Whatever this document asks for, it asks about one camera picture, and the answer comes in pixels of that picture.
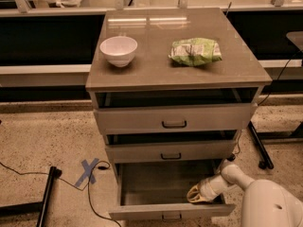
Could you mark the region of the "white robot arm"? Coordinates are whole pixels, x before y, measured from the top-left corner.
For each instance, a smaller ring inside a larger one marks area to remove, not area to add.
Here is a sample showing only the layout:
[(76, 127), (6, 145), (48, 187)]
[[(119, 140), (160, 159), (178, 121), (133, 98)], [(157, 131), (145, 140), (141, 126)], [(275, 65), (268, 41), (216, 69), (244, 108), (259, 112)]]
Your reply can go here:
[(199, 181), (187, 192), (191, 203), (212, 202), (229, 186), (244, 192), (241, 227), (303, 227), (303, 202), (281, 185), (255, 180), (224, 160), (218, 174)]

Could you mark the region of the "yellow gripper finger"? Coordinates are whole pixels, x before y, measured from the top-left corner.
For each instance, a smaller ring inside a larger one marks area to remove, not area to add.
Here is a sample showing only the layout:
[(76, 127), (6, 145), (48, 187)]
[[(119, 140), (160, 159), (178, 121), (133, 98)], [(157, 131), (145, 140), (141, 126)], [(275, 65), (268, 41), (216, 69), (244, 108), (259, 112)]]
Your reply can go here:
[(189, 189), (189, 191), (187, 192), (187, 197), (188, 197), (189, 195), (196, 195), (196, 194), (200, 194), (200, 195), (201, 195), (200, 189), (199, 189), (198, 185), (194, 185), (194, 186), (192, 186), (192, 187)]
[(187, 200), (191, 203), (200, 203), (200, 202), (208, 202), (208, 199), (205, 197), (201, 196), (200, 194), (196, 195), (189, 195), (187, 197)]

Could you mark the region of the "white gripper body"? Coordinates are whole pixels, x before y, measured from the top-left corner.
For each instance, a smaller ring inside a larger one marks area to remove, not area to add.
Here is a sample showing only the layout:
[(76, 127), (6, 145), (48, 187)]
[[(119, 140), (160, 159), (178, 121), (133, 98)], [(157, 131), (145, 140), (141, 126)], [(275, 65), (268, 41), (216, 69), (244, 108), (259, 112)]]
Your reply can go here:
[(230, 183), (218, 174), (200, 181), (199, 191), (204, 201), (213, 201), (229, 186)]

